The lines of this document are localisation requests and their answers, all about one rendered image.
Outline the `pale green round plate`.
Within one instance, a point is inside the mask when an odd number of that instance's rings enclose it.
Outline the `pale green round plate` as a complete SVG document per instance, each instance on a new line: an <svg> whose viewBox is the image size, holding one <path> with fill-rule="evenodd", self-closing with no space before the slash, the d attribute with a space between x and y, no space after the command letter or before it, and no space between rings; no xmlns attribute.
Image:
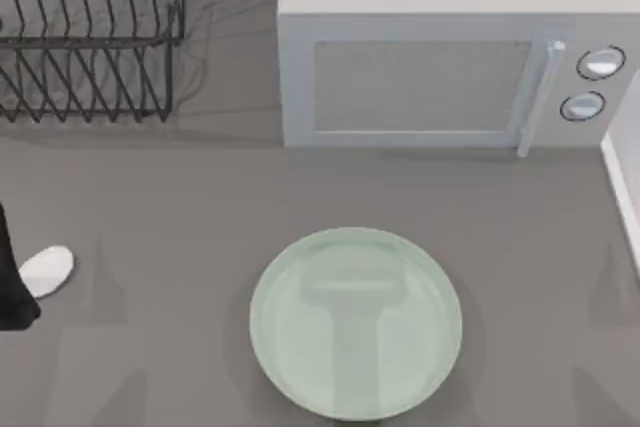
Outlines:
<svg viewBox="0 0 640 427"><path fill-rule="evenodd" d="M249 338L287 399L339 421L381 421L429 399L463 344L459 295L419 245L366 227L318 231L263 270Z"/></svg>

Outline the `microwave door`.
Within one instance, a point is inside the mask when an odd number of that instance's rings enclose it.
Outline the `microwave door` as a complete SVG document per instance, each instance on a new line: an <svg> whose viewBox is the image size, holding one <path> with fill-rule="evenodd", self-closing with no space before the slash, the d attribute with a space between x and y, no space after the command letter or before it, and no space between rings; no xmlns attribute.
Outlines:
<svg viewBox="0 0 640 427"><path fill-rule="evenodd" d="M513 148L548 41L513 19L282 14L289 147Z"/></svg>

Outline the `small microwave knob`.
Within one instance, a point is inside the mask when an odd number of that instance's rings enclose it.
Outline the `small microwave knob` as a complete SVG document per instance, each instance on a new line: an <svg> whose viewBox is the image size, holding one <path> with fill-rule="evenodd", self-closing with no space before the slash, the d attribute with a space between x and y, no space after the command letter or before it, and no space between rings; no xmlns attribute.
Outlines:
<svg viewBox="0 0 640 427"><path fill-rule="evenodd" d="M568 122L585 122L597 117L605 108L606 99L596 91L567 97L559 113Z"/></svg>

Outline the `large microwave knob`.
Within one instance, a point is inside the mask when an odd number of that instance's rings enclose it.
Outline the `large microwave knob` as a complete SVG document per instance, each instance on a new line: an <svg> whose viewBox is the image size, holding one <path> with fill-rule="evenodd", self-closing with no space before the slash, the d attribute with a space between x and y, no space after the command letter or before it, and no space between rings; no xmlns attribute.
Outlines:
<svg viewBox="0 0 640 427"><path fill-rule="evenodd" d="M616 46L585 52L578 60L576 71L588 81L599 81L614 76L626 63L625 52Z"/></svg>

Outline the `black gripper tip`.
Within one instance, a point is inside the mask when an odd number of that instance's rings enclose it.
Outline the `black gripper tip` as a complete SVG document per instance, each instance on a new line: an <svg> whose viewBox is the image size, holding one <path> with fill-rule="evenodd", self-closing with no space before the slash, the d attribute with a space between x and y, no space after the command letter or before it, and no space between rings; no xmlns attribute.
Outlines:
<svg viewBox="0 0 640 427"><path fill-rule="evenodd" d="M20 276L0 203L0 332L25 331L40 316L40 306Z"/></svg>

